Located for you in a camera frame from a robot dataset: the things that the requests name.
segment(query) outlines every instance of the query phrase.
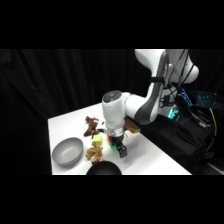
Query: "plush toy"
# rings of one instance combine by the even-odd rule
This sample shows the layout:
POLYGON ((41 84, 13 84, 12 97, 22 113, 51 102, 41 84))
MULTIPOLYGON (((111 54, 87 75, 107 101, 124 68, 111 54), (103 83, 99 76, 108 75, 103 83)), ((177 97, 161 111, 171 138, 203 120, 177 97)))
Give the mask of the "plush toy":
POLYGON ((92 146, 93 148, 87 149, 86 158, 91 160, 94 165, 102 160, 103 148, 98 146, 95 142, 92 143, 92 146))
POLYGON ((99 120, 95 117, 94 118, 86 117, 86 122, 89 124, 89 128, 84 134, 85 137, 91 136, 92 132, 96 130, 98 123, 94 122, 94 121, 99 121, 99 120))

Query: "bowl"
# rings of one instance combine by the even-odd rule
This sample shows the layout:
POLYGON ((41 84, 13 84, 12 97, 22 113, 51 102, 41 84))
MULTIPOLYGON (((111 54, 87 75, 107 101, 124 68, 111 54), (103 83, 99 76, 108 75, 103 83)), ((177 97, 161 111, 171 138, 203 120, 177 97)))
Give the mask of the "bowl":
POLYGON ((78 138, 69 138, 60 142, 52 152, 52 159, 61 166, 76 163, 82 156, 83 142, 78 138))

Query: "black curtain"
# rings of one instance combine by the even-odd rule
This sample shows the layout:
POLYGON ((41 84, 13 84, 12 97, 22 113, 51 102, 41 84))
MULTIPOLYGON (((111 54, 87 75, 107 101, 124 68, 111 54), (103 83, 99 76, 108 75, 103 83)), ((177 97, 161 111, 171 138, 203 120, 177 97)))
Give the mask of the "black curtain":
POLYGON ((200 49, 198 89, 224 96, 224 49, 200 49))
MULTIPOLYGON (((201 50, 199 89, 224 94, 223 62, 224 49, 201 50)), ((1 49, 1 173, 50 174, 47 119, 129 91, 137 65, 134 49, 1 49)))

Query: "cable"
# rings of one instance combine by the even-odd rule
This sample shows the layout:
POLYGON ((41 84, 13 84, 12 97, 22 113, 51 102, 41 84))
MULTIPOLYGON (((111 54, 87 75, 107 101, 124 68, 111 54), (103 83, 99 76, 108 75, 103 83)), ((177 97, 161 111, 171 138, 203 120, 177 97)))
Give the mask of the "cable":
MULTIPOLYGON (((197 57, 196 57, 195 62, 197 62, 197 60, 198 60, 199 53, 200 53, 200 49, 199 49, 199 51, 198 51, 198 54, 197 54, 197 57)), ((191 69, 190 69, 190 71, 188 72, 188 74, 187 74, 186 78, 184 79, 184 81, 183 81, 180 85, 178 85, 178 88, 181 87, 181 86, 187 81, 187 79, 188 79, 188 77, 190 76, 190 74, 191 74, 191 72, 192 72, 194 66, 195 66, 195 63, 193 63, 193 65, 191 66, 191 69)), ((176 88, 173 92, 171 92, 168 96, 170 96, 171 94, 175 93, 176 91, 177 91, 177 88, 176 88)))
POLYGON ((168 84, 169 84, 169 82, 170 82, 171 77, 173 76, 174 71, 176 70, 177 65, 179 64, 181 58, 183 57, 185 51, 186 51, 186 49, 183 50, 183 52, 181 53, 181 55, 180 55, 180 57, 179 57, 177 63, 175 64, 174 69, 173 69, 173 71, 172 71, 172 73, 171 73, 171 75, 170 75, 170 77, 169 77, 168 84))
POLYGON ((212 114, 212 117, 213 117, 213 120, 214 120, 214 124, 215 124, 215 137, 216 137, 218 131, 217 131, 217 124, 216 124, 216 120, 215 120, 215 115, 214 115, 212 109, 210 109, 210 111, 211 111, 211 114, 212 114))
POLYGON ((184 62, 184 66, 183 66, 181 74, 180 74, 179 82, 181 80, 181 77, 184 75, 184 71, 185 71, 185 68, 186 68, 188 57, 189 57, 189 51, 187 52, 187 56, 186 56, 186 59, 185 59, 185 62, 184 62))

